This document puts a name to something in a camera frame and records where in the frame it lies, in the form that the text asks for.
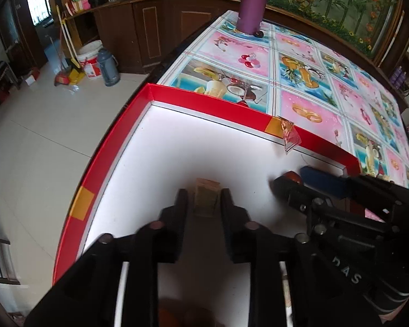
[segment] window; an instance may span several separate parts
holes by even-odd
[[[48,0],[27,0],[34,25],[38,25],[51,16]]]

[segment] orange tape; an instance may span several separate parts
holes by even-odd
[[[268,125],[265,128],[267,134],[277,136],[279,138],[284,137],[284,132],[282,130],[282,120],[277,117],[271,118]]]
[[[93,198],[94,193],[81,186],[71,207],[70,216],[83,221]]]

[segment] cabinet door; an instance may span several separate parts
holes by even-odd
[[[170,0],[169,4],[173,16],[169,27],[176,45],[228,9],[239,9],[237,1],[225,0]]]
[[[165,28],[164,0],[148,0],[133,4],[136,34],[140,45],[143,68],[153,67],[171,50]]]
[[[94,11],[103,46],[118,60],[120,72],[144,73],[131,4]]]
[[[40,69],[47,63],[47,57],[32,22],[29,4],[27,0],[10,0],[10,2],[13,7],[13,17],[18,34],[21,36],[21,42],[27,57],[32,66],[37,66]]]
[[[0,5],[0,38],[15,75],[25,75],[30,70],[31,63],[21,45],[9,0]]]

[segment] purple thermos bottle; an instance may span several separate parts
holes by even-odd
[[[241,0],[236,29],[246,34],[259,31],[266,2],[267,0]]]
[[[399,89],[404,84],[404,81],[406,81],[406,71],[398,76],[397,81],[394,83],[395,88]]]
[[[397,69],[395,69],[393,75],[389,79],[389,81],[391,81],[391,84],[395,84],[401,73],[402,73],[401,66],[397,67]]]

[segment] tile floor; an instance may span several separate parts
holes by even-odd
[[[101,138],[145,75],[122,74],[105,87],[84,78],[79,90],[53,85],[53,48],[32,86],[22,85],[0,107],[0,237],[21,286],[0,284],[9,312],[30,311],[51,287],[64,220]]]

